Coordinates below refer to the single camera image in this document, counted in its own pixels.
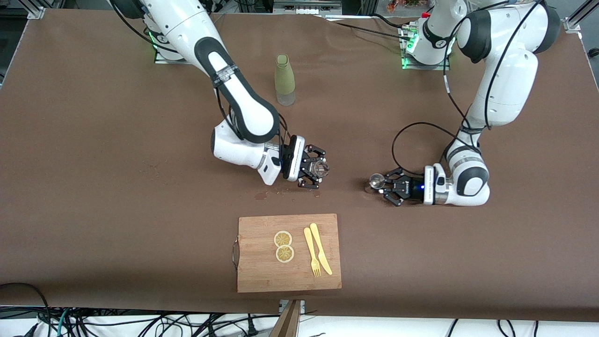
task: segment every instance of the bottle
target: bottle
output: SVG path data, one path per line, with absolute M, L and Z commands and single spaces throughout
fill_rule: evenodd
M 290 106 L 295 102 L 295 77 L 291 69 L 289 57 L 285 54 L 277 56 L 277 68 L 274 71 L 274 89 L 277 101 L 282 106 Z

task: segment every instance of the table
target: table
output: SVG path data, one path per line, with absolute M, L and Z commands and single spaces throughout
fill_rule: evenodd
M 51 306 L 276 312 L 299 297 L 322 315 L 599 320 L 599 97 L 576 35 L 539 55 L 520 117 L 481 137 L 487 204 L 394 208 L 364 183 L 394 168 L 401 127 L 457 128 L 441 74 L 402 70 L 396 40 L 318 17 L 233 14 L 216 26 L 268 101 L 275 57 L 289 55 L 297 101 L 277 108 L 327 151 L 321 189 L 265 186 L 213 158 L 210 81 L 153 64 L 114 13 L 47 10 L 28 23 L 0 91 L 0 282 L 35 284 Z M 453 57 L 460 106 L 482 71 Z M 407 131 L 399 160 L 431 164 L 448 141 Z M 298 213 L 338 214 L 343 288 L 237 294 L 237 218 Z M 24 289 L 0 303 L 37 299 Z

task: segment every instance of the wet stain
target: wet stain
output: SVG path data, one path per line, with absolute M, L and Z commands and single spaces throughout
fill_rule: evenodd
M 256 200 L 264 200 L 267 197 L 268 192 L 260 192 L 254 195 L 254 199 Z

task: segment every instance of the cutting board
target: cutting board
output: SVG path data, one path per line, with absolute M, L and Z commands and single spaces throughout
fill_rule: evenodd
M 304 237 L 304 228 L 318 225 L 322 248 L 331 266 L 329 275 L 320 266 L 320 277 L 314 277 L 310 267 L 310 251 Z M 277 260 L 274 236 L 279 231 L 292 236 L 295 255 L 287 263 Z M 237 292 L 304 291 L 341 288 L 339 235 L 337 214 L 308 214 L 282 216 L 252 216 L 239 218 L 239 260 Z M 318 255 L 314 241 L 314 253 Z

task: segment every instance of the yellow knife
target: yellow knife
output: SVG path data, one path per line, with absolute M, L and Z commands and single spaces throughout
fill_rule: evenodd
M 326 273 L 329 275 L 333 274 L 331 267 L 329 267 L 329 261 L 326 260 L 325 251 L 322 249 L 322 243 L 320 242 L 320 233 L 318 233 L 318 227 L 316 224 L 310 224 L 310 230 L 312 231 L 312 236 L 314 236 L 314 240 L 316 240 L 316 245 L 318 246 L 318 260 L 322 267 L 325 269 Z

